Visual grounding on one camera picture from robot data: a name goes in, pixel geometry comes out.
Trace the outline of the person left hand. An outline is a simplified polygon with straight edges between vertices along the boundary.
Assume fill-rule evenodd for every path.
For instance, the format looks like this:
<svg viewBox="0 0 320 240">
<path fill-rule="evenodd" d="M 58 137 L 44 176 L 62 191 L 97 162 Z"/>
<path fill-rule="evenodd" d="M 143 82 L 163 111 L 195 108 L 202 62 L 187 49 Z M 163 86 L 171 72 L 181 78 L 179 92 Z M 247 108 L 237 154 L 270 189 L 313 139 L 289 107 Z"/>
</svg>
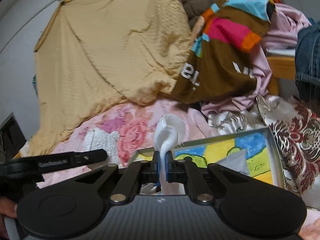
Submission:
<svg viewBox="0 0 320 240">
<path fill-rule="evenodd" d="M 0 214 L 10 218 L 17 218 L 17 204 L 6 197 L 1 197 Z"/>
</svg>

